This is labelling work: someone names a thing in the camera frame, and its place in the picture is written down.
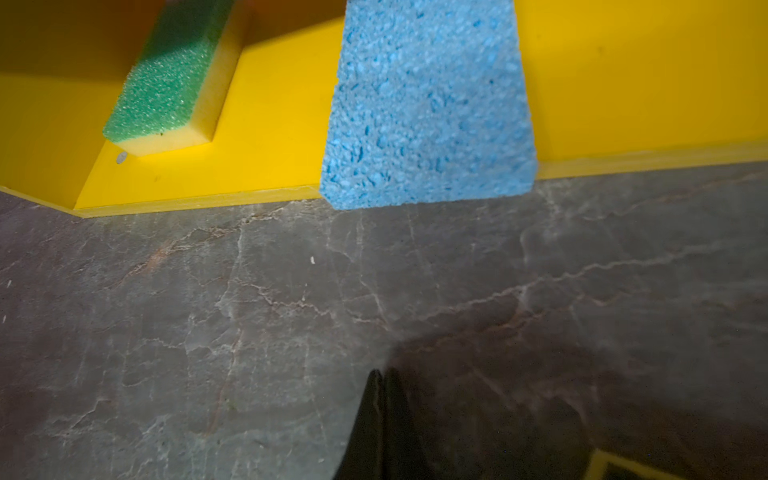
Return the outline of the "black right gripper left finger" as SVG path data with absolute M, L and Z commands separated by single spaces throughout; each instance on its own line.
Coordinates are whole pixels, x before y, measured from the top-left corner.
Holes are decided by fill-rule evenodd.
M 383 376 L 368 376 L 355 422 L 334 480 L 381 480 L 384 478 Z

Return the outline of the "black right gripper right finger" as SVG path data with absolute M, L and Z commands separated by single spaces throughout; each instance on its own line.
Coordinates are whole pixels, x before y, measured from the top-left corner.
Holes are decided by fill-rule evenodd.
M 416 431 L 407 395 L 394 368 L 384 376 L 384 477 L 434 479 Z

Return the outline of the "dark green wavy sponge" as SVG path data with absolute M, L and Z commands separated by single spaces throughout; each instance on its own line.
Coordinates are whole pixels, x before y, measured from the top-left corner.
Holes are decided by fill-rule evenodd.
M 593 451 L 583 479 L 684 480 L 683 477 L 599 449 Z

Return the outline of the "blue sponge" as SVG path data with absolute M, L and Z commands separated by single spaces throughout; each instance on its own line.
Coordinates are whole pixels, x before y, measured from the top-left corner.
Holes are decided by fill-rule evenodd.
M 320 183 L 333 208 L 522 195 L 537 168 L 512 2 L 347 4 Z

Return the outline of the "bright green yellow sponge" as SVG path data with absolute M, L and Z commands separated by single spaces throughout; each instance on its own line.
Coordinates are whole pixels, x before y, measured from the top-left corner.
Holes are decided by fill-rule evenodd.
M 140 157 L 210 143 L 239 61 L 247 1 L 168 1 L 102 133 Z

